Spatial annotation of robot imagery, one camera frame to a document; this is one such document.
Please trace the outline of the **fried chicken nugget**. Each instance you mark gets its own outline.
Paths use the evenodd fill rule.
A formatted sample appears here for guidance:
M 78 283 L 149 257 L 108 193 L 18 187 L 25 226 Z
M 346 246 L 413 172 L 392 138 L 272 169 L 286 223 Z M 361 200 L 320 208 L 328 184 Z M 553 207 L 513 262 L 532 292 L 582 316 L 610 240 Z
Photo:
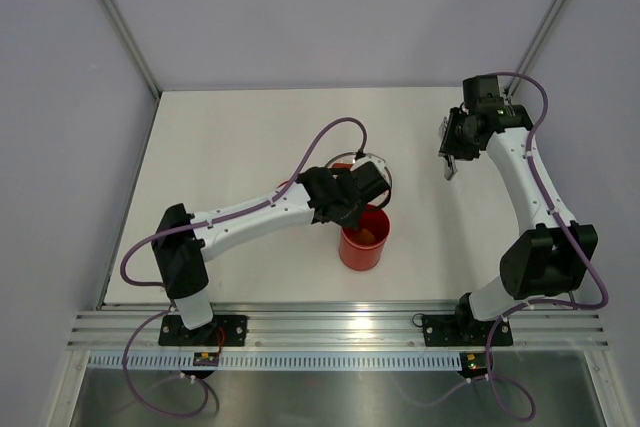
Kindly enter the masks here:
M 363 228 L 354 234 L 356 242 L 362 245 L 373 245 L 377 243 L 376 236 L 368 229 Z

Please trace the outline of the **red cylindrical lunch box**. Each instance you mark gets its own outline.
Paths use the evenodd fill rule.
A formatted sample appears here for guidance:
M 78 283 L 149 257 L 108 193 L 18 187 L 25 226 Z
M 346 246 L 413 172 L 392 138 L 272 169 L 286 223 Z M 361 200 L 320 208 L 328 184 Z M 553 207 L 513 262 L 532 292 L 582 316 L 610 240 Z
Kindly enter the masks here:
M 365 211 L 356 229 L 341 230 L 340 260 L 356 272 L 375 268 L 381 260 L 390 230 L 391 222 L 384 210 Z

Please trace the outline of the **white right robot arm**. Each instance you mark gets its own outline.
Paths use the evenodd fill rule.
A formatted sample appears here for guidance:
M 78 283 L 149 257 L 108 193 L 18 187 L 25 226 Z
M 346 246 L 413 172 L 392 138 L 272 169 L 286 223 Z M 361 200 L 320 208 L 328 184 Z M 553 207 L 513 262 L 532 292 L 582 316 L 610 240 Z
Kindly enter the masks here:
M 579 224 L 560 199 L 541 162 L 533 127 L 521 106 L 472 113 L 454 107 L 440 127 L 445 177 L 453 177 L 456 161 L 487 153 L 507 189 L 519 229 L 500 259 L 498 276 L 461 297 L 456 306 L 454 331 L 466 343 L 478 342 L 488 333 L 490 320 L 519 302 L 575 291 L 598 242 L 595 228 Z

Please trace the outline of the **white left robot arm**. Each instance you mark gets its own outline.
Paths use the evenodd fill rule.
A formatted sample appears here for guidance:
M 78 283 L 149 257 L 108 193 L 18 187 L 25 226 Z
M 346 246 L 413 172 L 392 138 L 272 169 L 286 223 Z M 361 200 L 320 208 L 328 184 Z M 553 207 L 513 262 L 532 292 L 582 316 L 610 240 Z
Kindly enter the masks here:
M 177 308 L 181 333 L 195 345 L 215 335 L 206 293 L 206 264 L 226 251 L 275 231 L 315 223 L 356 228 L 372 199 L 388 190 L 376 167 L 312 167 L 253 205 L 190 214 L 182 204 L 165 211 L 151 242 L 166 295 Z

